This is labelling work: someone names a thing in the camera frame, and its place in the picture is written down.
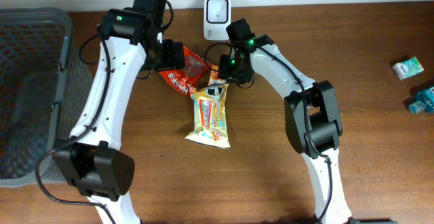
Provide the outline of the orange tissue pack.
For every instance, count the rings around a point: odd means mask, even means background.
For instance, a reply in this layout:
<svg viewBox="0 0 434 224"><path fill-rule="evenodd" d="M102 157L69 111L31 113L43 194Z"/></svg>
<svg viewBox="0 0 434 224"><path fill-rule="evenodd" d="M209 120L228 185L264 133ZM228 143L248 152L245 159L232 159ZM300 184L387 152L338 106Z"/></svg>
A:
<svg viewBox="0 0 434 224"><path fill-rule="evenodd" d="M218 66L217 65L212 65L212 70L210 72L210 78L209 78L209 81L208 81L208 85L209 86L226 84L226 80L219 78L218 75L219 75L219 73L218 73Z"/></svg>

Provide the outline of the red snack bag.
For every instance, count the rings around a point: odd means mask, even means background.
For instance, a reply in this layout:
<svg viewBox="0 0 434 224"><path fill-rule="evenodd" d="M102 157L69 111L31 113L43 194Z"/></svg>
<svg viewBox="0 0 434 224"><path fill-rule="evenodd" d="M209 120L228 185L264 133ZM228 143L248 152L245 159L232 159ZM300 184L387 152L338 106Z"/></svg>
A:
<svg viewBox="0 0 434 224"><path fill-rule="evenodd" d="M159 74L175 91L189 96L190 87L193 87L201 76L209 71L209 68L197 54L187 47L183 47L183 49L185 67L178 70L160 71Z"/></svg>

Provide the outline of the yellow snack bag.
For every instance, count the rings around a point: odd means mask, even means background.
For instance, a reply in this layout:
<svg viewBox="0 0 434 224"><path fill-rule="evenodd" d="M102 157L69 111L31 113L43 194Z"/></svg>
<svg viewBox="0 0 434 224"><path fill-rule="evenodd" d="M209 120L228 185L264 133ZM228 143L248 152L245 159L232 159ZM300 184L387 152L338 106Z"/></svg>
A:
<svg viewBox="0 0 434 224"><path fill-rule="evenodd" d="M194 130L185 139L222 149L230 149L226 124L226 92L228 84L212 84L200 90L189 86L193 100Z"/></svg>

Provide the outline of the green tissue pack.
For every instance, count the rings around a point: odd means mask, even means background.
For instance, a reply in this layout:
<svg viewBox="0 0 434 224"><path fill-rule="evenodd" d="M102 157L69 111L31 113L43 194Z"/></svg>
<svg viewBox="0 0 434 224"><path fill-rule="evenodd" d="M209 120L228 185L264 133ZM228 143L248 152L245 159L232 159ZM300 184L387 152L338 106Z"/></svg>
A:
<svg viewBox="0 0 434 224"><path fill-rule="evenodd" d="M424 68L417 57L410 58L403 62L398 62L394 64L392 68L400 80L413 77L424 71Z"/></svg>

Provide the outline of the teal mouthwash bottle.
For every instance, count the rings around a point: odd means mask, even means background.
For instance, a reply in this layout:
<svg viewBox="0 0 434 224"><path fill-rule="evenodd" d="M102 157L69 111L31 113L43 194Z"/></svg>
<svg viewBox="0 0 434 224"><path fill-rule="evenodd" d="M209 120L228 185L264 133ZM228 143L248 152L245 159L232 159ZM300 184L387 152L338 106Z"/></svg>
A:
<svg viewBox="0 0 434 224"><path fill-rule="evenodd" d="M414 102L408 106L408 110L413 114L419 112L433 113L433 87L419 92L415 96Z"/></svg>

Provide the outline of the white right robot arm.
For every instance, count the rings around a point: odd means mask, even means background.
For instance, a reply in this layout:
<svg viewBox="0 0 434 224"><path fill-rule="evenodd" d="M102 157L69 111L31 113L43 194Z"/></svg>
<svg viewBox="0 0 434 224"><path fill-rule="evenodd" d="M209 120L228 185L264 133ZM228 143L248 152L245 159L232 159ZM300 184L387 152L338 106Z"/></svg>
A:
<svg viewBox="0 0 434 224"><path fill-rule="evenodd" d="M237 85L252 83L259 74L282 97L285 133L309 172L317 223L349 223L338 156L342 120L335 89L317 82L292 65L268 35L256 36L245 19L229 24L231 51L219 63L219 76Z"/></svg>

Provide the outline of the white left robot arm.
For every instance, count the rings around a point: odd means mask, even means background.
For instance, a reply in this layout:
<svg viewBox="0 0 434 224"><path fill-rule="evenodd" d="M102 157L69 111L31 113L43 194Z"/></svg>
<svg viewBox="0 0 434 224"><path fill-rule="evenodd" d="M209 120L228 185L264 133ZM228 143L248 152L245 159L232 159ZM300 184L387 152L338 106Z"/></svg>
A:
<svg viewBox="0 0 434 224"><path fill-rule="evenodd" d="M162 37L166 8L168 0L134 0L106 13L96 29L100 56L86 104L68 142L48 153L103 223L141 223L130 197L135 161L120 151L121 130L138 74L185 66L182 43Z"/></svg>

